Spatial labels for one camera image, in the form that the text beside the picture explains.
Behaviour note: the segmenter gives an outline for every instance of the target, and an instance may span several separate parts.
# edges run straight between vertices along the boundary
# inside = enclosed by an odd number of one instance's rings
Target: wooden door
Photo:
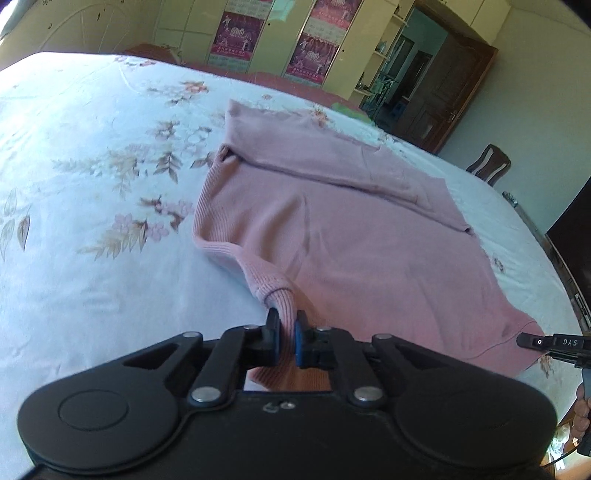
[[[437,153],[487,74],[497,49],[448,35],[392,133]]]

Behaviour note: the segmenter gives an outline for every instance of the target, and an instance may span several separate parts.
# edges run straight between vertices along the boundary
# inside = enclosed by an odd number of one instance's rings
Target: chair back
[[[473,173],[491,187],[511,168],[511,160],[496,145],[489,144],[482,155],[466,171]]]

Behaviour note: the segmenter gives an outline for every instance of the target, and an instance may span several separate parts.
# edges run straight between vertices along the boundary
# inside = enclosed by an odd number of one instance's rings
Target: floral bedspread
[[[386,144],[445,178],[513,305],[547,333],[578,332],[525,225],[499,194],[456,167],[257,85],[135,57],[36,54],[0,72],[0,478],[30,465],[15,419],[41,385],[186,330],[217,338],[264,322],[247,289],[191,238],[230,98],[307,111],[325,128]],[[579,382],[573,368],[549,362],[522,380],[560,415]]]

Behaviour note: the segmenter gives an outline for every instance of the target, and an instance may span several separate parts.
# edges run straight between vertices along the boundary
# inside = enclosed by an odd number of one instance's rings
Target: cable
[[[542,465],[542,468],[546,468],[549,467],[550,465],[554,465],[556,462],[561,461],[562,459],[565,459],[566,457],[568,457],[571,453],[575,452],[577,450],[577,448],[579,447],[575,447],[572,450],[569,450],[568,452],[566,452],[563,456],[558,457],[556,460],[552,460],[549,463],[546,463],[545,465]]]

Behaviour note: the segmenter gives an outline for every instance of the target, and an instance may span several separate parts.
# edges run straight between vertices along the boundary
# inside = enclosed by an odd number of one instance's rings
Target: pink sweater
[[[543,333],[503,295],[445,181],[308,115],[230,102],[194,239],[279,310],[280,365],[254,374],[268,388],[328,388],[291,361],[297,309],[357,340],[388,332],[510,376],[539,357],[515,344]]]

